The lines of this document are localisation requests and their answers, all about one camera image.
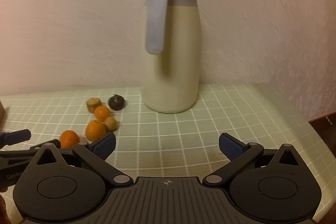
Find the cream-colored jug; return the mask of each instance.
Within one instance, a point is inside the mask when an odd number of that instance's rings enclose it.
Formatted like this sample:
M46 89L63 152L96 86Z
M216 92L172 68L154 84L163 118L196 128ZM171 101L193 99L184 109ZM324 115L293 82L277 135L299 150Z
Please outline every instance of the cream-colored jug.
M189 109L200 77L201 23L197 0L146 0L143 103L162 113Z

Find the hand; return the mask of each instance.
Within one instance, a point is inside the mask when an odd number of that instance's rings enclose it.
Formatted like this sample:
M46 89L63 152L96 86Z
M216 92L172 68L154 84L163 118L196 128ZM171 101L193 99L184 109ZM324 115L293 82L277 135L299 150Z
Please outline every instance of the hand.
M1 193L4 193L8 190L8 188L0 189ZM11 224L9 221L7 211L6 211L6 203L3 197L0 195L0 223L1 224Z

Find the textured wall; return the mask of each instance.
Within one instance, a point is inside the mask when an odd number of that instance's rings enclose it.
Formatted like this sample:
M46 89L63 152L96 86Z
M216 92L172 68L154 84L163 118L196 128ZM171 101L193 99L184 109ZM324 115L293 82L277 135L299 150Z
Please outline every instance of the textured wall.
M202 81L336 111L336 0L198 0ZM144 0L0 0L0 94L139 84Z

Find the crosshair symbol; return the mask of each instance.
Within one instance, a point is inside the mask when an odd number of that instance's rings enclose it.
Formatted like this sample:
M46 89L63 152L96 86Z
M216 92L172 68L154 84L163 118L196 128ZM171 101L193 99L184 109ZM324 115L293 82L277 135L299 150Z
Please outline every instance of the crosshair symbol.
M167 179L163 183L166 184L166 185L169 185L169 184L172 184L173 182L171 180Z

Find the jug handle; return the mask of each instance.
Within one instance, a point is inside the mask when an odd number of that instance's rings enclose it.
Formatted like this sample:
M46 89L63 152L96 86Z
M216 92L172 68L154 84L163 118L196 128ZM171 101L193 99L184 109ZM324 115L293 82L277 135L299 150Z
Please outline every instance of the jug handle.
M168 0L147 0L145 49L150 54L163 51Z

